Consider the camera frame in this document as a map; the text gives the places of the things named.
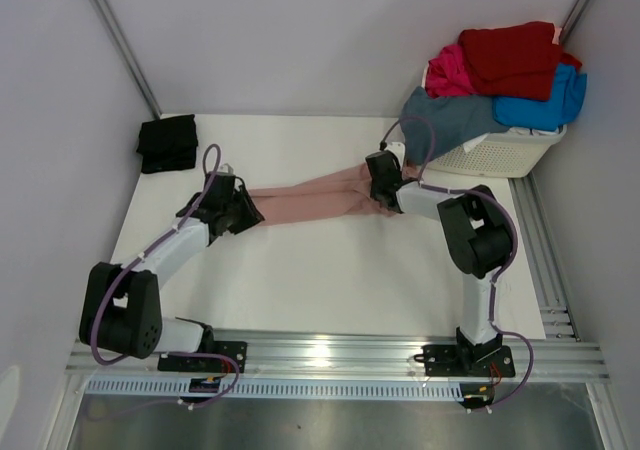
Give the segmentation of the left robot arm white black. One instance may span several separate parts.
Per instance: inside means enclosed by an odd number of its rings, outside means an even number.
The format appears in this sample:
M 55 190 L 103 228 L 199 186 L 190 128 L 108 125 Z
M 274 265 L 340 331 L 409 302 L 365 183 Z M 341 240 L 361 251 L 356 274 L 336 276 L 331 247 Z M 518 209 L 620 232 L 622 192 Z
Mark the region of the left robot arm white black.
M 216 348 L 204 339 L 205 325 L 165 318 L 161 289 L 216 240 L 263 221 L 242 178 L 228 172 L 208 173 L 202 191 L 177 212 L 156 240 L 124 262 L 100 262 L 91 269 L 79 339 L 104 366 L 129 357 L 177 353 L 192 370 L 206 370 L 215 360 Z

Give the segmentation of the pink t shirt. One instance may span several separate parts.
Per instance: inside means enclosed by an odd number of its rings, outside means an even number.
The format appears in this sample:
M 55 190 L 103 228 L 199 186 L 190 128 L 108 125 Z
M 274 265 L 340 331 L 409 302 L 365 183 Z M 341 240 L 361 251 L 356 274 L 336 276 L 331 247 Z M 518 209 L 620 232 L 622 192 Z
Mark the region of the pink t shirt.
M 285 187 L 251 189 L 263 226 L 320 221 L 343 216 L 394 216 L 372 199 L 372 177 L 365 163 Z

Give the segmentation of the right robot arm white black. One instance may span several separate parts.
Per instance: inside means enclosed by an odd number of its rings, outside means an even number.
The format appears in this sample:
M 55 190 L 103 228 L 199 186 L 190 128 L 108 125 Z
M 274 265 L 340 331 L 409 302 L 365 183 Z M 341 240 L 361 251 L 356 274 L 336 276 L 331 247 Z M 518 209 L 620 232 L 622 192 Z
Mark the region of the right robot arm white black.
M 365 159 L 371 197 L 386 209 L 440 223 L 449 256 L 463 274 L 463 316 L 455 361 L 467 374 L 486 368 L 502 347 L 495 327 L 497 280 L 517 253 L 515 225 L 489 187 L 446 189 L 404 177 L 388 150 Z

